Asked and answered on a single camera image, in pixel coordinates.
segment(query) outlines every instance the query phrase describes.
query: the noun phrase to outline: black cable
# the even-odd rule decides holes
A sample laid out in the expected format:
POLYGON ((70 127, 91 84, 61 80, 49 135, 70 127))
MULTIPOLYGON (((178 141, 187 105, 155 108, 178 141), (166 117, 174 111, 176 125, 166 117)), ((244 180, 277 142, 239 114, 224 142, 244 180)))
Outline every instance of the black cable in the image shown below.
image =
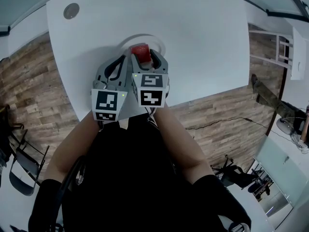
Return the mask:
MULTIPOLYGON (((198 130, 198 129, 202 129, 202 128, 205 128, 205 127, 208 127, 208 126, 212 126, 212 125, 217 124, 217 123, 222 122, 222 121, 232 121, 232 120, 236 120, 236 119, 244 119, 244 120, 247 120, 248 122, 252 122, 252 123, 254 123, 254 124, 263 126, 264 128, 268 129, 268 127, 266 127, 266 126, 264 126, 264 125, 262 125, 262 124, 259 124, 259 123, 255 122, 255 121, 253 121, 252 119, 243 118, 243 117, 237 117, 237 118, 232 118, 232 119, 221 119, 221 120, 218 120, 218 121, 213 122, 213 123, 211 123, 211 124, 209 124, 209 125, 206 125, 206 126, 202 126, 202 127, 198 127, 198 128, 186 128, 186 130, 198 130)), ((286 139, 287 141, 292 142, 294 145, 299 146, 299 145, 295 144, 292 140, 289 140, 289 139, 287 139, 286 137, 283 137, 283 136, 279 135, 278 133, 274 132, 273 130, 270 130, 270 131, 273 132, 273 133, 275 133, 275 134, 277 134, 278 136, 280 136, 280 137, 286 139)))

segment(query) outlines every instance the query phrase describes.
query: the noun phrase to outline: red object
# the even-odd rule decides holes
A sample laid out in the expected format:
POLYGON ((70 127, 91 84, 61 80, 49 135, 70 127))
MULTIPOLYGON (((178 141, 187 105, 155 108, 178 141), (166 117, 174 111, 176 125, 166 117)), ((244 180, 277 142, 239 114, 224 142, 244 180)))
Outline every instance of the red object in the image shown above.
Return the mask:
POLYGON ((131 53, 136 54, 140 63, 150 62, 150 50, 147 44, 137 45, 131 48, 131 53))

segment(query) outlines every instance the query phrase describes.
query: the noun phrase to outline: white desk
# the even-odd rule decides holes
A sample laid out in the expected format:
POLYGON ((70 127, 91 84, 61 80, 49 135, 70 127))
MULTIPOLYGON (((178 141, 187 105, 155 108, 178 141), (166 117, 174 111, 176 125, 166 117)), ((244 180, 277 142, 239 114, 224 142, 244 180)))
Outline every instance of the white desk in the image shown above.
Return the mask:
MULTIPOLYGON (((59 73, 80 120, 91 110, 97 68, 135 34, 151 34, 165 44, 168 105, 248 84, 243 0, 50 0, 47 18, 59 73), (63 12, 70 3, 79 4, 80 11, 67 20, 63 12)), ((131 116, 144 112, 136 110, 131 116)))

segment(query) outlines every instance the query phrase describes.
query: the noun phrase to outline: black shirt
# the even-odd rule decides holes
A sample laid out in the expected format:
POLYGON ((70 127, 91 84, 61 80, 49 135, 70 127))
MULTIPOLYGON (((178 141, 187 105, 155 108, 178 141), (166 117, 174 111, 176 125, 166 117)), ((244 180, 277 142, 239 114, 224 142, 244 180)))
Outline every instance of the black shirt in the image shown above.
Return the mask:
MULTIPOLYGON (((83 182, 63 198, 66 232, 186 227, 226 231, 218 215, 251 226, 243 207, 216 176, 191 185, 177 174, 159 131, 149 123, 130 123, 128 130, 111 125, 96 137, 83 182)), ((46 228, 60 185, 42 182, 29 232, 46 228)))

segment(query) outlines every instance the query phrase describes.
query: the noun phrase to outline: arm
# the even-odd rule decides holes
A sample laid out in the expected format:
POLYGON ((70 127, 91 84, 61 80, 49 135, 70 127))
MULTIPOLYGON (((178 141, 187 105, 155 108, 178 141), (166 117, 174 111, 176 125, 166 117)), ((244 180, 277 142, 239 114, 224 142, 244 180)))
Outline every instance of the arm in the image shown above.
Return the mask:
POLYGON ((98 131, 98 123, 90 111, 58 146, 48 164, 44 179, 62 182, 77 158, 87 153, 98 131))
POLYGON ((307 130, 309 126, 309 115, 307 115, 307 119, 304 125, 304 129, 301 133, 300 139, 305 143, 307 141, 307 130))
POLYGON ((166 104, 164 108, 157 108, 154 117, 168 151, 182 168, 186 180, 193 184, 213 174, 200 146, 166 104))

